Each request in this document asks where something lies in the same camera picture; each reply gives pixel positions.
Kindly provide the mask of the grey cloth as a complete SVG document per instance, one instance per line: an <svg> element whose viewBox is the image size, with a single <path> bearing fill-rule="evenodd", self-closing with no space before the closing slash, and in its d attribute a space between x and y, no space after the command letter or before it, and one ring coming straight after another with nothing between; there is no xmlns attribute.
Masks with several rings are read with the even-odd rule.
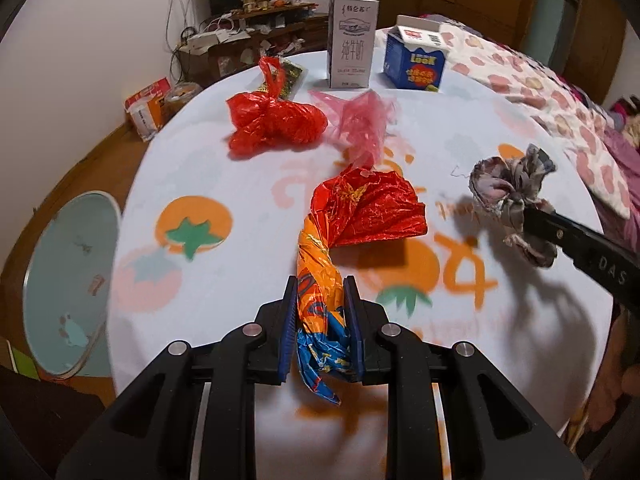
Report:
<svg viewBox="0 0 640 480"><path fill-rule="evenodd" d="M555 172L555 162L535 144L522 157L491 157L477 162L469 176L469 189L477 205L504 229L503 243L516 249L537 268L550 268L558 256L555 246L524 229L526 210L553 212L539 196L542 182Z"/></svg>

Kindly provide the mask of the orange blue foil wrapper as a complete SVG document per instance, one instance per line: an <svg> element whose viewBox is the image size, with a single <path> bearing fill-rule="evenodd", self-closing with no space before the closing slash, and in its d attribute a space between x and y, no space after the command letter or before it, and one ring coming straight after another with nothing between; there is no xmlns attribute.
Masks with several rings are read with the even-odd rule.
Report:
<svg viewBox="0 0 640 480"><path fill-rule="evenodd" d="M353 382L341 270L374 263L368 249L396 248L427 233L425 205L395 171L349 166L312 192L297 241L296 356L308 390L331 404L328 376Z"/></svg>

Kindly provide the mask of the pink translucent plastic bag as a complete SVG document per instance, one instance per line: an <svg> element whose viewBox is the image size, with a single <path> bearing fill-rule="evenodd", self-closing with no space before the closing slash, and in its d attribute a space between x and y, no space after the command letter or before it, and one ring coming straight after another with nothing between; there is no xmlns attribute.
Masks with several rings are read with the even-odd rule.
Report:
<svg viewBox="0 0 640 480"><path fill-rule="evenodd" d="M387 127L397 118L397 103L393 98L380 96L374 90L351 99L317 90L309 95L328 120L323 141L345 150L349 165L373 167L382 162Z"/></svg>

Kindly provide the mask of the red plastic bag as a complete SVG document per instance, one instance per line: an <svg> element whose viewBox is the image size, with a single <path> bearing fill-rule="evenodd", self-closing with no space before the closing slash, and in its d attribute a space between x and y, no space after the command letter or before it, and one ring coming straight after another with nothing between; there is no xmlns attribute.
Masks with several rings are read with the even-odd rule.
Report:
<svg viewBox="0 0 640 480"><path fill-rule="evenodd" d="M286 73L278 58L263 56L258 63L266 91L237 93L227 100L234 133L230 154L249 158L270 148L300 148L320 140L328 126L320 108L280 98Z"/></svg>

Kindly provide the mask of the light blue trash bin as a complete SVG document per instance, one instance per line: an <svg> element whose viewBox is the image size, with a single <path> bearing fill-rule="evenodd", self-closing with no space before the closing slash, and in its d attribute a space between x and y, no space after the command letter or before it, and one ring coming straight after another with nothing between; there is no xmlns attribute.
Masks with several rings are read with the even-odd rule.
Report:
<svg viewBox="0 0 640 480"><path fill-rule="evenodd" d="M120 209L82 193L42 231L23 283L23 323L36 363L58 379L111 376L105 335Z"/></svg>

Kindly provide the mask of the pink heart-pattern blanket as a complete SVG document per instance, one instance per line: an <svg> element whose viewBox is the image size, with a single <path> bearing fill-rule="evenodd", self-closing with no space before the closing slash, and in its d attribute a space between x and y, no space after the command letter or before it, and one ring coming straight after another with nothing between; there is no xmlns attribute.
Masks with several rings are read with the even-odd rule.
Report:
<svg viewBox="0 0 640 480"><path fill-rule="evenodd" d="M559 140L588 190L620 218L638 212L631 188L605 144L613 121L583 103L553 70L524 53L496 44L459 23L440 25L449 49L446 66L500 94Z"/></svg>

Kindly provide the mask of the light blue fruit-print bedsheet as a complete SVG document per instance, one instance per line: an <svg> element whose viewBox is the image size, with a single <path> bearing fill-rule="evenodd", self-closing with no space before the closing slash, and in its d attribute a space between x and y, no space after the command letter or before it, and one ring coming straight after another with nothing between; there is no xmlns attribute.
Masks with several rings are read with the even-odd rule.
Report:
<svg viewBox="0 0 640 480"><path fill-rule="evenodd" d="M610 296L566 257L548 269L508 246L468 187L473 166L542 148L554 170L538 198L597 228L591 196L558 140L476 81L446 73L437 93L371 81L390 103L385 148L364 170L323 140L234 158L228 99L259 70L205 90L152 142L120 225L108 315L124 390L171 341L222 338L282 295L352 275L363 298L433 344L476 344L555 430L592 385Z"/></svg>

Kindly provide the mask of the brown wooden wardrobe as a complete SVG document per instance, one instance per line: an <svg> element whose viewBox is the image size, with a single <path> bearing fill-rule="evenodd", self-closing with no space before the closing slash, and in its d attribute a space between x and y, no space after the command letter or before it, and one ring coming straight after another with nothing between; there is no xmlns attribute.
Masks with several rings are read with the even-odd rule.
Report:
<svg viewBox="0 0 640 480"><path fill-rule="evenodd" d="M623 51L617 0L380 0L378 24L400 14L440 14L536 58L601 104Z"/></svg>

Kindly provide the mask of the red white cardboard box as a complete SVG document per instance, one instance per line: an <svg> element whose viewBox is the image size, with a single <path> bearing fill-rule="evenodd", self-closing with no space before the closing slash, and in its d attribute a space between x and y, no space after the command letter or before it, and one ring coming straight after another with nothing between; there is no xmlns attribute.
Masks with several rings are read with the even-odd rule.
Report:
<svg viewBox="0 0 640 480"><path fill-rule="evenodd" d="M164 103L170 89L171 85L164 77L125 100L125 113L143 142L151 141L165 125Z"/></svg>

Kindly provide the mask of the yellow container in plastic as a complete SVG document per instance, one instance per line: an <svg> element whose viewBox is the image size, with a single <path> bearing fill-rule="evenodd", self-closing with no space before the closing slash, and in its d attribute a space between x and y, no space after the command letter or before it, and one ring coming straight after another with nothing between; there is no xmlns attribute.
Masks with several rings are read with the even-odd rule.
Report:
<svg viewBox="0 0 640 480"><path fill-rule="evenodd" d="M202 87L197 82L183 81L175 84L164 96L165 119L173 118L201 92Z"/></svg>

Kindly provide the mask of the dark green snack packet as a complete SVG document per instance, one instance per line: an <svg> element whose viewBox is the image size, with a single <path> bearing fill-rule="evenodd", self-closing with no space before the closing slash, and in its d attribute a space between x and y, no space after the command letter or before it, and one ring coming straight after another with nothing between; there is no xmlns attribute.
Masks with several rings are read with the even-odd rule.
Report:
<svg viewBox="0 0 640 480"><path fill-rule="evenodd" d="M278 97L281 100L289 100L294 96L305 75L302 66L286 58L261 58L259 65L264 81L257 90L268 93L271 87L277 88L279 89Z"/></svg>

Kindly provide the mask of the blue Look milk carton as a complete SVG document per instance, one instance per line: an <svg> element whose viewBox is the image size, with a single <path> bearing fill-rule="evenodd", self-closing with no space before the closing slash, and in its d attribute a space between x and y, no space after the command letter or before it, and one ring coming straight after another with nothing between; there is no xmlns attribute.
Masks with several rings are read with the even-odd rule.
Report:
<svg viewBox="0 0 640 480"><path fill-rule="evenodd" d="M448 53L439 22L398 15L387 32L383 73L397 89L437 92Z"/></svg>

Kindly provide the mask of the dark wooden cabinet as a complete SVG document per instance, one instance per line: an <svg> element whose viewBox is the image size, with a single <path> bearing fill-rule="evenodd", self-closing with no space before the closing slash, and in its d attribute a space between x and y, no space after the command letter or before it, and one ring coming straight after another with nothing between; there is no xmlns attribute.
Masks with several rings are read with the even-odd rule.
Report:
<svg viewBox="0 0 640 480"><path fill-rule="evenodd" d="M233 10L181 34L175 50L180 81L208 87L258 64L263 56L290 56L326 47L329 17L299 1L246 12Z"/></svg>

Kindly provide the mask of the white tall milk carton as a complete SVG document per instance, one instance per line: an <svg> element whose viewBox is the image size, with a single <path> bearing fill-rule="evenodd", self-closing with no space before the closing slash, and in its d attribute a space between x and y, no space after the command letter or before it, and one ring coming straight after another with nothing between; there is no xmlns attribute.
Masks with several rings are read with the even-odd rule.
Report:
<svg viewBox="0 0 640 480"><path fill-rule="evenodd" d="M330 0L328 81L332 89L368 88L378 0Z"/></svg>

